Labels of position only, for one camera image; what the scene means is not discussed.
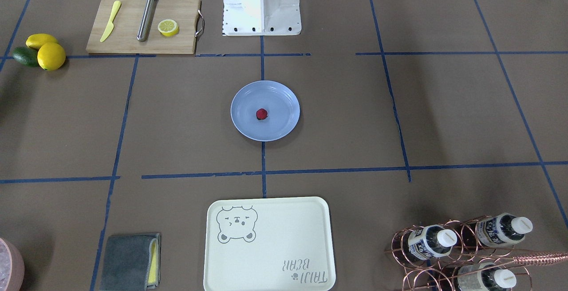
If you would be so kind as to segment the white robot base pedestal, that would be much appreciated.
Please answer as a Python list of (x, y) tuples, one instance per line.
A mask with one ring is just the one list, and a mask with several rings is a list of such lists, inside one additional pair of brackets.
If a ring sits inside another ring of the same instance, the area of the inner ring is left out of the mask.
[(300, 35), (300, 0), (223, 0), (223, 36)]

